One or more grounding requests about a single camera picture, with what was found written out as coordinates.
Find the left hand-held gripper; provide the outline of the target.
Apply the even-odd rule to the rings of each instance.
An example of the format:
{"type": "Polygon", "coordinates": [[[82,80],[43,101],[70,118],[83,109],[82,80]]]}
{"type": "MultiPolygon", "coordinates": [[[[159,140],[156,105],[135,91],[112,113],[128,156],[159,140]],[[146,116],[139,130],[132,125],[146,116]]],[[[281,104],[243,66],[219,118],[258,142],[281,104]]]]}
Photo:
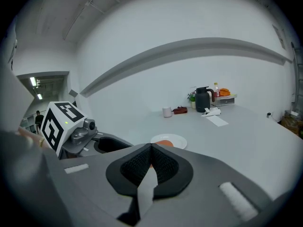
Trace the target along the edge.
{"type": "Polygon", "coordinates": [[[41,134],[58,158],[63,152],[78,155],[92,138],[94,149],[102,154],[133,146],[112,134],[98,133],[95,121],[68,101],[49,103],[41,134]]]}

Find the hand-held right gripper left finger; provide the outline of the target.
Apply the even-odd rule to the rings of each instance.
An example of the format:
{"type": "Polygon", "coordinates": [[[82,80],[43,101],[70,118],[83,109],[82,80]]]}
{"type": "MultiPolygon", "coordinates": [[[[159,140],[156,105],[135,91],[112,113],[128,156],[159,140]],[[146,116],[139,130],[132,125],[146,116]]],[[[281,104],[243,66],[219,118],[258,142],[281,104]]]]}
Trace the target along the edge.
{"type": "Polygon", "coordinates": [[[112,216],[117,224],[150,227],[149,212],[140,214],[138,193],[151,165],[152,146],[141,144],[88,157],[60,160],[72,187],[112,216]]]}

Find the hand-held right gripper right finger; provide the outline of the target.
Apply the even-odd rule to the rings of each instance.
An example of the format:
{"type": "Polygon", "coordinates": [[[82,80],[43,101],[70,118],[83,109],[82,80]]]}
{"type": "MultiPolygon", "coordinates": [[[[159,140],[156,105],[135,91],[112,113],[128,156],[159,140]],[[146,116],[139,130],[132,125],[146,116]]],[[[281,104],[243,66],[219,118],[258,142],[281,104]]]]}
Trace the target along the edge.
{"type": "Polygon", "coordinates": [[[141,218],[141,227],[240,225],[242,220],[219,189],[225,182],[232,183],[259,211],[272,202],[261,187],[221,160],[174,147],[165,149],[191,164],[193,178],[179,195],[155,200],[141,218]]]}

